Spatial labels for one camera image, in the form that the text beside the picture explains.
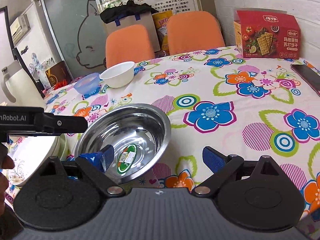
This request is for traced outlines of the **person's left hand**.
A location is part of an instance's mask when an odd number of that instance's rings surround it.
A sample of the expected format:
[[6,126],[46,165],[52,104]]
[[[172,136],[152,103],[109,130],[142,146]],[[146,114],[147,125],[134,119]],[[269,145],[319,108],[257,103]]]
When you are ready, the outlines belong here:
[[[1,143],[1,169],[13,169],[15,167],[14,161],[8,156],[8,148]],[[0,216],[3,215],[5,210],[5,191],[9,186],[6,176],[1,173],[0,177]]]

